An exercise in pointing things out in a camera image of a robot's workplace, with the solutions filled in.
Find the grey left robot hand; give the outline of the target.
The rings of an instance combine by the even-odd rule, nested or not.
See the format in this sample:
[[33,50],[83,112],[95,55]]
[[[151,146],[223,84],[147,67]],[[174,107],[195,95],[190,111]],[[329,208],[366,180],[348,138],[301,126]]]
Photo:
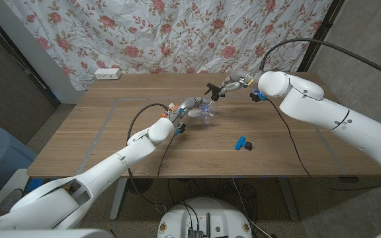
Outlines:
[[213,100],[202,97],[188,98],[179,105],[169,105],[168,118],[171,122],[179,122],[185,116],[207,120],[213,117],[218,105]]

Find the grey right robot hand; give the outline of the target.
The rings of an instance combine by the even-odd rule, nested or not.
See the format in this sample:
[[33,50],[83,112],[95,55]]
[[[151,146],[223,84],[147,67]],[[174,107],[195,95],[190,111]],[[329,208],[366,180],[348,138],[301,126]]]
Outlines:
[[251,86],[257,84],[263,74],[263,71],[232,71],[221,83],[221,90],[218,94],[220,96],[223,96],[227,92],[236,91],[242,88],[243,86]]

